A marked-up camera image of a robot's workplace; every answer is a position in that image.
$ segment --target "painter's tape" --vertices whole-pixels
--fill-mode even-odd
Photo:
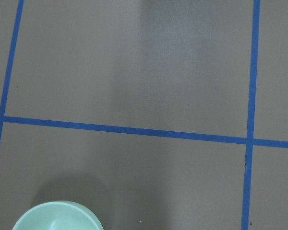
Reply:
[[[76,122],[66,122],[66,121],[41,120],[41,119],[11,117],[11,116],[6,116],[4,118],[4,122],[36,125],[36,126],[75,128],[75,129],[103,131],[103,132],[112,132],[112,133],[136,134],[136,135],[165,137],[165,138],[214,141],[214,142],[223,142],[223,143],[232,143],[232,144],[245,144],[245,140],[246,140],[246,138],[240,138],[240,137],[228,137],[228,136],[199,134],[199,133],[175,132],[175,131],[146,129],[146,128],[106,126],[106,125],[96,125],[96,124],[86,124],[86,123],[76,123]]]
[[[15,55],[15,50],[16,50],[16,43],[17,43],[17,36],[18,36],[23,6],[24,6],[24,0],[19,0],[18,6],[17,6],[16,17],[15,17],[13,34],[12,34],[9,58],[8,58],[8,63],[6,67],[6,72],[5,72],[1,103],[0,103],[0,140],[1,140],[1,135],[2,135],[3,118],[5,114],[6,102],[7,102],[8,93],[9,93],[10,79],[11,79],[14,55]]]
[[[257,145],[257,146],[266,146],[266,147],[275,147],[275,148],[286,148],[286,149],[288,149],[288,141],[254,139],[253,144]]]
[[[244,173],[242,219],[241,219],[242,230],[249,229],[253,139],[254,139],[254,124],[255,124],[257,62],[258,62],[259,15],[260,15],[260,0],[254,0],[253,22],[252,22],[250,85],[249,85],[249,106],[248,106],[248,121],[247,121],[247,135],[246,135],[247,141],[246,141],[246,148],[245,148],[245,173]]]

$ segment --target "gray floor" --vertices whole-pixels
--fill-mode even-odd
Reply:
[[[252,0],[25,1],[6,114],[246,137]],[[16,1],[0,1],[0,99]],[[262,0],[255,137],[288,141],[288,0]],[[105,230],[238,230],[245,145],[5,123],[0,230],[51,200]],[[249,229],[288,230],[288,149],[254,147]]]

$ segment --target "blue tape line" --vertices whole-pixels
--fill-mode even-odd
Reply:
[[[14,55],[15,55],[15,50],[16,50],[20,19],[21,19],[21,14],[23,11],[23,5],[24,5],[24,0],[19,0],[18,6],[17,6],[16,17],[15,17],[13,34],[12,34],[10,53],[9,53],[8,63],[7,63],[6,72],[5,72],[4,85],[3,85],[2,97],[1,97],[1,103],[0,103],[0,140],[1,140],[1,135],[2,135],[3,118],[4,118],[6,102],[8,98],[10,79],[11,79]]]
[[[245,174],[244,174],[244,185],[243,185],[242,219],[241,219],[242,230],[249,229],[253,139],[254,139],[254,125],[255,125],[257,62],[258,62],[259,15],[260,15],[260,0],[254,0],[253,22],[252,22],[252,51],[251,51],[251,68],[250,68],[249,107],[248,107],[248,121],[247,121],[247,135],[246,135],[247,142],[246,142],[246,148],[245,148]]]
[[[219,135],[165,131],[165,130],[146,129],[146,128],[106,126],[106,125],[96,125],[96,124],[86,124],[86,123],[76,123],[76,122],[66,122],[66,121],[41,120],[41,119],[11,117],[11,116],[6,116],[4,118],[4,122],[26,124],[26,125],[36,125],[36,126],[84,129],[84,130],[103,131],[103,132],[112,132],[112,133],[136,134],[136,135],[164,137],[164,138],[214,141],[214,142],[223,142],[223,143],[232,143],[232,144],[245,144],[246,143],[246,138],[240,138],[240,137],[227,137],[227,136],[219,136]]]
[[[257,146],[266,146],[266,147],[276,147],[276,148],[288,149],[288,141],[254,139],[253,144],[257,145]]]

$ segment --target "bowl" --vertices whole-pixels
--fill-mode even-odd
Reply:
[[[88,208],[71,201],[53,201],[24,213],[12,230],[103,230]]]

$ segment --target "bowl rim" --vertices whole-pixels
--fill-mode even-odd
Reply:
[[[34,212],[37,209],[40,209],[45,206],[51,206],[51,205],[60,205],[60,206],[68,206],[73,209],[76,209],[77,211],[81,212],[84,216],[86,216],[92,224],[96,227],[97,230],[104,230],[99,219],[97,216],[87,207],[84,205],[81,205],[79,203],[73,202],[73,201],[67,201],[67,200],[59,200],[59,201],[50,201],[45,202],[42,204],[39,204],[37,206],[32,207],[31,209],[27,210],[25,213],[22,214],[22,216],[17,220],[12,230],[17,230],[21,222],[32,212]]]

